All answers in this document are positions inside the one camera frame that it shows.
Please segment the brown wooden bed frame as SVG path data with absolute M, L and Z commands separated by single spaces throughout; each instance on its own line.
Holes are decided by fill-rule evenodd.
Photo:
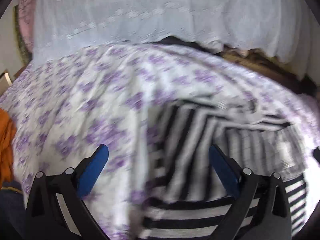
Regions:
M 221 52 L 215 52 L 197 42 L 185 42 L 174 36 L 168 36 L 156 43 L 163 45 L 180 45 L 216 55 L 268 77 L 296 94 L 307 94 L 315 98 L 319 96 L 319 87 L 310 77 L 306 75 L 301 80 L 297 79 L 295 74 L 284 69 L 285 64 L 279 62 L 276 57 L 267 57 L 260 49 L 240 51 L 236 48 L 223 46 Z

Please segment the purple floral bed sheet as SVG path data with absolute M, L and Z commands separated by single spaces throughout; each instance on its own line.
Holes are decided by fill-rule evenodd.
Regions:
M 306 224 L 319 202 L 319 164 L 312 156 L 319 112 L 267 77 L 183 46 L 87 47 L 29 64 L 1 96 L 17 129 L 13 168 L 23 200 L 37 172 L 61 173 L 104 144 L 108 162 L 84 202 L 108 237 L 139 239 L 158 181 L 158 122 L 180 101 L 211 104 L 236 121 L 250 121 L 246 112 L 256 110 L 291 123 L 302 152 Z M 297 234 L 292 225 L 291 233 Z

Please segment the white lace bed cover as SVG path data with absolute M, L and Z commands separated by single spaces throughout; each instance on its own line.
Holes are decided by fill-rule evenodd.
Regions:
M 310 9 L 303 0 L 36 0 L 34 62 L 103 43 L 176 36 L 215 49 L 261 49 L 280 61 L 309 57 Z

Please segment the orange cloth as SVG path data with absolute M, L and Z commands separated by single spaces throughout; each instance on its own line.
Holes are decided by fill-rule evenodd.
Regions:
M 16 134 L 16 126 L 9 114 L 1 109 L 0 113 L 0 158 L 1 186 L 13 180 L 12 166 L 14 162 L 12 141 Z

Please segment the black white striped knit sweater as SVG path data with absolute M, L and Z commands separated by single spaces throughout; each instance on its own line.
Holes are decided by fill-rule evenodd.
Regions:
M 161 114 L 156 142 L 158 181 L 152 189 L 139 239 L 204 239 L 231 207 L 209 163 L 213 143 L 240 166 L 285 179 L 292 232 L 305 222 L 306 182 L 300 139 L 280 116 L 247 111 L 236 121 L 208 103 L 175 102 Z

